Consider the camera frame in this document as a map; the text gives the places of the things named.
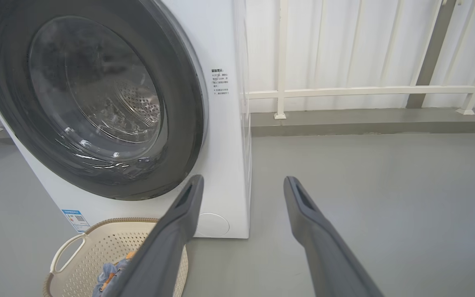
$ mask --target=door glass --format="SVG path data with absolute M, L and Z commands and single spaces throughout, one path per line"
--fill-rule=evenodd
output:
M 87 155 L 132 160 L 155 143 L 164 106 L 143 62 L 105 26 L 75 16 L 49 21 L 28 66 L 46 115 Z

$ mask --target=laundry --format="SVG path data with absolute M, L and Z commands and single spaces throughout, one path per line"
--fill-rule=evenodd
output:
M 102 273 L 100 273 L 100 275 L 98 275 L 96 278 L 98 284 L 94 286 L 92 297 L 107 296 L 106 293 L 109 291 L 108 288 L 111 288 L 113 284 L 118 281 L 119 276 L 133 259 L 134 254 L 135 252 L 129 252 L 126 258 L 120 260 L 119 262 L 115 264 L 105 263 L 103 265 Z

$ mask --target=laundry basket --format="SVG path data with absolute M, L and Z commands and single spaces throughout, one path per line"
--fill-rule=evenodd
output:
M 157 219 L 110 219 L 95 224 L 85 233 L 69 239 L 52 260 L 51 272 L 43 286 L 43 296 L 91 297 L 97 284 L 96 277 L 102 273 L 104 263 L 116 263 L 125 258 L 128 252 L 138 250 L 155 224 Z M 60 269 L 57 269 L 61 254 L 79 239 L 83 240 L 76 252 Z M 174 297 L 183 294 L 187 274 L 188 257 L 184 248 Z

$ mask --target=front-loading washing machine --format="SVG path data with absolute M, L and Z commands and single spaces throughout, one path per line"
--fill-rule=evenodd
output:
M 248 238 L 245 41 L 240 0 L 0 0 L 0 119 L 79 232 L 201 174 L 196 236 Z

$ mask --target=gray vertical post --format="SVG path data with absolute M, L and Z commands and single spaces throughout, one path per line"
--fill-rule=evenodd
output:
M 437 59 L 441 53 L 441 47 L 443 47 L 443 41 L 447 35 L 448 25 L 452 18 L 452 12 L 454 12 L 454 6 L 456 0 L 447 0 L 446 4 L 439 9 L 437 19 L 435 19 L 434 31 L 428 43 L 428 49 L 426 49 L 426 56 L 424 56 L 423 65 L 421 66 L 421 72 L 417 78 L 416 86 L 427 86 L 432 80 L 434 74 L 435 65 Z M 423 106 L 424 97 L 426 94 L 410 94 L 406 108 L 421 108 Z

